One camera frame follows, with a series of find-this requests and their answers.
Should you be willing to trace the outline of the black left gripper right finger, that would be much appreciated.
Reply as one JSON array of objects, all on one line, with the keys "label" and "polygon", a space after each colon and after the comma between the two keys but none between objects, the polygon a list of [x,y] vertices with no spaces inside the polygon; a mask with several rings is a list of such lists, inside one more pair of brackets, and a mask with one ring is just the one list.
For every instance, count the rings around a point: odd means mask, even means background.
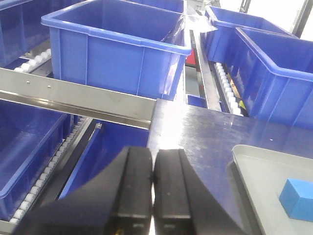
[{"label": "black left gripper right finger", "polygon": [[183,149],[161,149],[154,168],[157,235],[255,235],[224,210],[199,178]]}]

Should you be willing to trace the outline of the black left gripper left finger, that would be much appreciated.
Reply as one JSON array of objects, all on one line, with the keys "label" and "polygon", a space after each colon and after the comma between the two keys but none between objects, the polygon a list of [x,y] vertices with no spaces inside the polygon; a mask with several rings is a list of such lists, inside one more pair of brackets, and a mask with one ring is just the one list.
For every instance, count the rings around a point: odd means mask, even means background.
[{"label": "black left gripper left finger", "polygon": [[15,235],[144,235],[152,214],[151,152],[125,147],[107,167],[62,199],[28,212]]}]

